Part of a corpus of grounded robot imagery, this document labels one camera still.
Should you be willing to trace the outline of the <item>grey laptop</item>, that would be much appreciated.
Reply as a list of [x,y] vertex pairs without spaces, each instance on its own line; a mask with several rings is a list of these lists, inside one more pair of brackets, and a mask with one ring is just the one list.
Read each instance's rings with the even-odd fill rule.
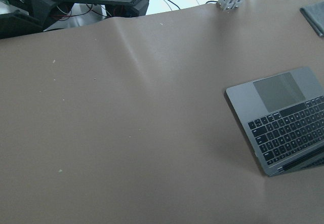
[[323,88],[309,67],[226,89],[268,176],[323,166]]

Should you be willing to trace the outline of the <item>grey folded cloth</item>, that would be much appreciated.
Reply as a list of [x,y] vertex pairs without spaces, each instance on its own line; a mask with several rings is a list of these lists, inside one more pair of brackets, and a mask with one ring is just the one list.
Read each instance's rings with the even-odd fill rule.
[[300,8],[301,14],[308,21],[315,33],[323,37],[323,1],[303,6]]

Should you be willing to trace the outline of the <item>black foam table edge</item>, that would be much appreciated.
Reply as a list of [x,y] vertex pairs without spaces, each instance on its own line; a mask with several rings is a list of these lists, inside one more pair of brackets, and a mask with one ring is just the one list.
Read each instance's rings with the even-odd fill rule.
[[8,14],[1,14],[1,39],[39,33],[42,31],[43,27],[37,19],[19,10]]

